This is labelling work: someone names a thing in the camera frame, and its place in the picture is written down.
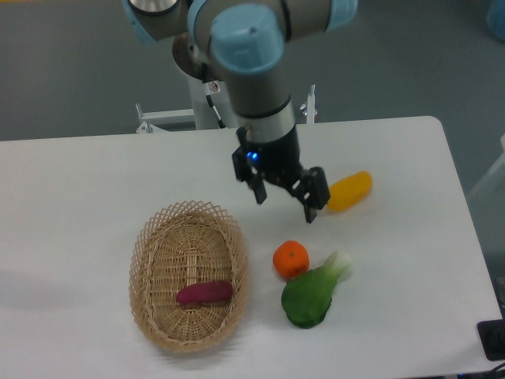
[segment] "blue object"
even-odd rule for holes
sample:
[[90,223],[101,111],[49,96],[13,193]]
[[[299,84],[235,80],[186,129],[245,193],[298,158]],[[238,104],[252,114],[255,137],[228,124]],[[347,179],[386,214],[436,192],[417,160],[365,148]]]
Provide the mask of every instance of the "blue object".
[[195,23],[196,18],[198,17],[198,12],[200,12],[200,8],[205,4],[207,0],[195,0],[193,4],[189,7],[188,11],[188,31],[193,38],[193,42],[201,49],[201,46],[198,44],[195,38]]
[[505,40],[505,0],[495,0],[488,12],[488,28],[496,37]]
[[149,33],[146,32],[144,27],[140,24],[140,22],[135,17],[135,13],[132,11],[131,5],[128,3],[128,0],[122,0],[123,7],[125,8],[126,15],[129,18],[129,22],[133,27],[133,31],[137,34],[140,42],[144,45],[153,44],[156,42],[154,38],[152,38]]
[[257,152],[248,152],[247,157],[252,160],[258,160],[258,153]]
[[282,57],[284,37],[273,10],[260,4],[242,4],[222,11],[211,26],[214,58],[230,71],[263,73]]
[[331,0],[330,22],[326,31],[347,24],[354,18],[357,0]]

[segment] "orange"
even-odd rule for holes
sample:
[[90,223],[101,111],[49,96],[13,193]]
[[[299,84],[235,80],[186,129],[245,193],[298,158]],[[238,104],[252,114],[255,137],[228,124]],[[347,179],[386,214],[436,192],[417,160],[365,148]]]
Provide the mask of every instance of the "orange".
[[285,280],[303,274],[309,269],[309,253],[299,242],[286,241],[274,253],[274,267]]

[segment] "wicker basket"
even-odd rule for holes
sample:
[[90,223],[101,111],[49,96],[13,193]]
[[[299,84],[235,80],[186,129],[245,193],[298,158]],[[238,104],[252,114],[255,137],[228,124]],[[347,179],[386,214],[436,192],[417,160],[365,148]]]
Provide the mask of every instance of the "wicker basket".
[[[229,280],[229,302],[183,306],[175,295],[190,284]],[[247,300],[245,240],[226,210],[190,201],[171,205],[145,224],[135,245],[129,297],[147,338],[173,352],[193,352],[228,337]]]

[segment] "blue led light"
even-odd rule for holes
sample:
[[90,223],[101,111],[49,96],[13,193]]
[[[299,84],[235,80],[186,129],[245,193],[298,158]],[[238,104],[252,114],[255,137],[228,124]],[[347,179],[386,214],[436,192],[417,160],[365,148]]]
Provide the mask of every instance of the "blue led light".
[[252,160],[258,160],[259,156],[257,152],[248,152],[247,157]]

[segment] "purple eggplant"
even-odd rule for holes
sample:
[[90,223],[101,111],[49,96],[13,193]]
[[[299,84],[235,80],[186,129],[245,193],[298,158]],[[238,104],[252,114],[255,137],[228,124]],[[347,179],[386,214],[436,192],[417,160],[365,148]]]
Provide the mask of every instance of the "purple eggplant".
[[175,300],[181,304],[196,302],[222,302],[230,300],[234,288],[227,280],[214,280],[212,282],[197,283],[181,289]]

